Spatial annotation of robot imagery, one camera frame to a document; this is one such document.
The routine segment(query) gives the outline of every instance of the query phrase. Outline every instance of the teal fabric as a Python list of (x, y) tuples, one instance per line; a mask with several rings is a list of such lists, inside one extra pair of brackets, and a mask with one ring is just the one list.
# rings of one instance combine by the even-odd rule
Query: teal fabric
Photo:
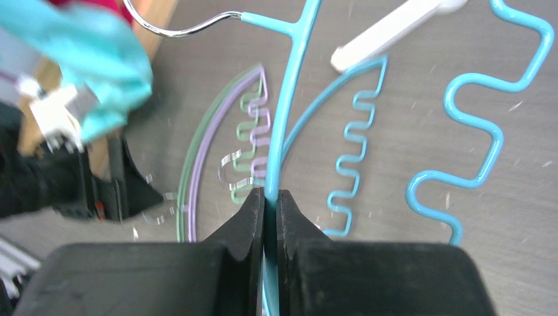
[(60, 65), (62, 85), (86, 84), (99, 104), (82, 123), (90, 142), (127, 123), (150, 95), (147, 53), (124, 19), (77, 1), (58, 9), (42, 0), (0, 0), (0, 26)]

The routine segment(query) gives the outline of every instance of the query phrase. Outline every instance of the black device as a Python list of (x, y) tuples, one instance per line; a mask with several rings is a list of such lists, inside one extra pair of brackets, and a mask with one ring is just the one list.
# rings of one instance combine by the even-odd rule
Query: black device
[[(11, 213), (53, 205), (69, 217), (121, 221), (162, 200), (133, 166), (124, 140), (112, 142), (111, 160), (118, 159), (111, 163), (113, 180), (106, 182), (91, 175), (84, 154), (19, 156), (19, 127), (6, 127), (19, 120), (0, 115), (4, 214), (10, 213), (9, 202), (16, 207)], [(265, 221), (270, 216), (263, 189), (255, 188), (240, 210), (200, 243), (61, 247), (28, 281), (19, 282), (17, 302), (0, 287), (0, 315), (260, 315), (264, 240), (267, 257), (276, 260), (281, 316), (496, 315), (478, 270), (460, 248), (333, 241), (301, 213), (287, 190), (279, 193), (275, 220)]]
[(0, 217), (52, 206), (73, 219), (123, 221), (163, 201), (137, 170), (123, 136), (108, 137), (110, 178), (103, 180), (91, 173), (87, 150), (44, 146), (43, 157), (21, 156), (21, 120), (17, 108), (0, 103)]
[(332, 241), (286, 190), (275, 227), (265, 227), (264, 213), (257, 188), (200, 243), (62, 247), (33, 275), (13, 315), (260, 315), (264, 238), (276, 240), (266, 251), (277, 258), (281, 316), (496, 315), (459, 248)]

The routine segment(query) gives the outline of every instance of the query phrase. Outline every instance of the silver wire hook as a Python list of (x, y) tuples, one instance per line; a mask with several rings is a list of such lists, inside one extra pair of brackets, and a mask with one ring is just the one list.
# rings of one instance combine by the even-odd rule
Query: silver wire hook
[(217, 22), (219, 22), (221, 20), (225, 20), (227, 18), (240, 19), (241, 15), (242, 15), (242, 13), (238, 12), (238, 11), (227, 11), (227, 12), (220, 13), (220, 14), (210, 18), (205, 22), (200, 23), (200, 24), (194, 26), (193, 28), (188, 28), (186, 30), (180, 30), (180, 31), (173, 31), (173, 30), (165, 30), (164, 28), (158, 28), (158, 27), (154, 26), (153, 24), (149, 23), (148, 21), (146, 21), (140, 15), (140, 13), (138, 13), (138, 11), (136, 10), (136, 8), (134, 7), (134, 4), (132, 4), (132, 0), (124, 0), (124, 5), (126, 6), (126, 9), (128, 9), (130, 14), (132, 15), (134, 20), (136, 20), (136, 22), (139, 25), (144, 27), (146, 30), (148, 30), (148, 31), (150, 31), (154, 34), (157, 34), (159, 36), (162, 36), (164, 38), (182, 38), (184, 36), (190, 36), (192, 34), (198, 33), (199, 31), (205, 30), (209, 26), (212, 26), (213, 24), (216, 24)]

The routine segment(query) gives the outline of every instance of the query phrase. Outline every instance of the gray table surface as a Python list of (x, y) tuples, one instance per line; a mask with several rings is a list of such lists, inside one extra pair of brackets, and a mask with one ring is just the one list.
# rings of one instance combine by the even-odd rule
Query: gray table surface
[[(335, 48), (368, 28), (403, 0), (324, 1), (293, 104), (290, 126), (337, 74), (329, 65)], [(508, 4), (558, 26), (555, 0), (509, 0)], [(228, 10), (250, 11), (294, 21), (303, 1), (181, 1), (170, 23), (173, 29)], [(539, 44), (537, 33), (496, 18), (488, 0), (471, 0), (458, 13), (437, 16), (401, 40), (390, 51), (376, 120), (366, 131), (370, 145), (357, 165), (363, 181), (354, 209), (355, 240), (446, 242), (446, 225), (414, 214), (405, 203), (405, 187), (425, 169), (472, 177), (490, 143), (489, 135), (452, 121), (442, 108), (451, 79), (481, 72), (505, 80), (523, 74)], [(155, 93), (131, 117), (127, 129), (132, 153), (143, 174), (162, 192), (175, 192), (184, 155), (205, 109), (239, 72), (262, 62), (274, 107), (284, 73), (287, 37), (226, 21), (188, 39), (165, 39), (153, 62)], [(322, 228), (341, 227), (331, 216), (326, 197), (350, 188), (336, 174), (342, 153), (359, 146), (343, 138), (343, 127), (363, 113), (351, 108), (359, 90), (376, 85), (378, 71), (354, 80), (313, 117), (286, 161), (282, 188), (292, 191), (300, 208)], [(509, 94), (467, 86), (457, 104), (498, 124), (505, 134), (501, 156), (486, 183), (465, 190), (436, 182), (421, 186), (420, 201), (446, 209), (461, 219), (461, 244), (477, 262), (501, 315), (556, 315), (558, 312), (558, 54), (551, 51), (539, 75), (525, 91)], [(238, 208), (217, 180), (220, 158), (239, 148), (234, 129), (245, 120), (231, 110), (210, 149), (202, 174), (198, 235), (208, 236)], [(147, 212), (166, 215), (153, 225), (141, 217), (124, 224), (75, 223), (52, 211), (0, 223), (4, 234), (40, 257), (71, 242), (174, 240), (171, 202)]]

